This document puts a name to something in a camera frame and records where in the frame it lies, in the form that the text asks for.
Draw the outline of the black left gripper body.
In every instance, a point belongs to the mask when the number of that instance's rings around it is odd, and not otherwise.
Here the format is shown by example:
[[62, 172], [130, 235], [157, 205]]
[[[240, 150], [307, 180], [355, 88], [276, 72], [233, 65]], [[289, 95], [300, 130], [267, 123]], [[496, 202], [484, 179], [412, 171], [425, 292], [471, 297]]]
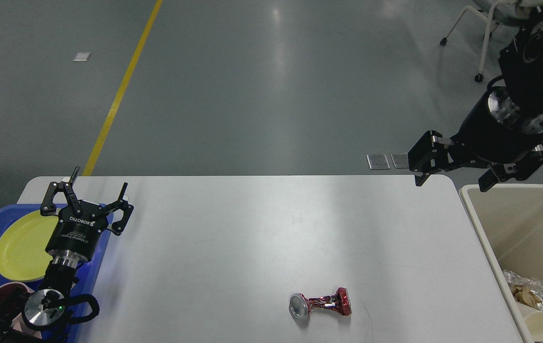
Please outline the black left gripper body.
[[59, 210], [58, 222], [51, 233], [45, 252], [56, 256], [58, 252], [69, 251], [79, 255], [79, 262], [92, 261], [102, 231], [108, 226], [108, 219], [101, 214], [91, 218], [101, 204], [80, 203], [80, 215], [71, 206]]

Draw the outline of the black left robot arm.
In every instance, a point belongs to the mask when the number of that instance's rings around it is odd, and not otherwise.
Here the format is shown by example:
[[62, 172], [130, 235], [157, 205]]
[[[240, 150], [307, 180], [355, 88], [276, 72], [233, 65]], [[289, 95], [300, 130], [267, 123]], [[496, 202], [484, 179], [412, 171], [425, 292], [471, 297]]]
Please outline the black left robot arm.
[[11, 291], [0, 302], [0, 343], [42, 343], [44, 339], [12, 326], [16, 317], [36, 332], [50, 332], [50, 343], [63, 343], [67, 330], [92, 321], [100, 307], [92, 294], [73, 295], [79, 282], [80, 267], [93, 260], [104, 232], [120, 236], [134, 206], [128, 202], [125, 182], [117, 199], [97, 204], [77, 197], [73, 185], [79, 174], [76, 167], [67, 179], [50, 182], [40, 204], [42, 217], [55, 217], [55, 228], [45, 246], [51, 257], [38, 289]]

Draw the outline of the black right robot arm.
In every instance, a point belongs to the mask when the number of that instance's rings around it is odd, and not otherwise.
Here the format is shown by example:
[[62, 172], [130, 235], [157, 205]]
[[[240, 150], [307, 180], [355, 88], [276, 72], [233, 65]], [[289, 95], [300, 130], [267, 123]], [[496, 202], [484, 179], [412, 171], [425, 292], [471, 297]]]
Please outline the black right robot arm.
[[543, 6], [536, 6], [500, 51], [500, 76], [449, 138], [426, 131], [407, 154], [417, 186], [433, 174], [484, 169], [486, 192], [509, 179], [522, 182], [543, 165]]

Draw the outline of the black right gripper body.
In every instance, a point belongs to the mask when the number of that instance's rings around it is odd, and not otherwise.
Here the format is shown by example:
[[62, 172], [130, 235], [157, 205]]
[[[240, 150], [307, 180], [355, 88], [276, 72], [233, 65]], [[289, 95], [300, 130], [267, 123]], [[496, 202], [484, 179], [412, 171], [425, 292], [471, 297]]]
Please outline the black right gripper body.
[[491, 87], [451, 141], [452, 162], [461, 167], [517, 163], [543, 143], [543, 113], [521, 109], [505, 87]]

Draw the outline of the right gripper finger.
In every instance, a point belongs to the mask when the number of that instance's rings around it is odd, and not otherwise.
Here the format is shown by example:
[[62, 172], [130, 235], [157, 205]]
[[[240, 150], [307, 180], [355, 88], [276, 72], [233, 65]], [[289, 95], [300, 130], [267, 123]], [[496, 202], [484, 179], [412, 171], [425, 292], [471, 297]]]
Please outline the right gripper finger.
[[437, 131], [426, 131], [407, 153], [408, 168], [414, 173], [415, 185], [421, 187], [435, 173], [447, 169], [449, 148], [454, 145]]
[[514, 179], [523, 182], [543, 165], [543, 143], [535, 146], [524, 158], [515, 163], [491, 163], [488, 170], [478, 179], [479, 190], [487, 192], [494, 185]]

